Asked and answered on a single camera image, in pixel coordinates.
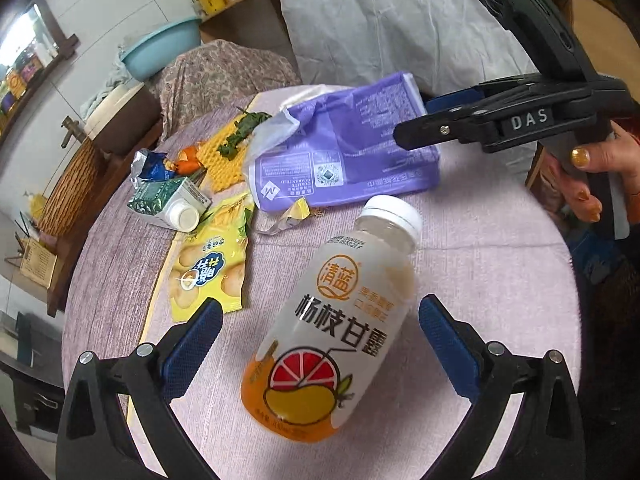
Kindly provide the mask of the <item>hand with gold nails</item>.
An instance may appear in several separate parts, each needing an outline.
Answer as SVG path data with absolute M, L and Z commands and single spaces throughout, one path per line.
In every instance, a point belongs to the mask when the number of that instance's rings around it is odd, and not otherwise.
M 615 172 L 620 175 L 625 194 L 627 220 L 631 226 L 639 223 L 639 139 L 616 122 L 611 122 L 614 138 L 599 143 L 578 146 L 570 153 L 570 161 L 588 174 Z M 596 223 L 603 206 L 589 186 L 571 177 L 560 162 L 550 154 L 542 159 L 542 174 L 551 187 L 564 198 L 579 220 Z

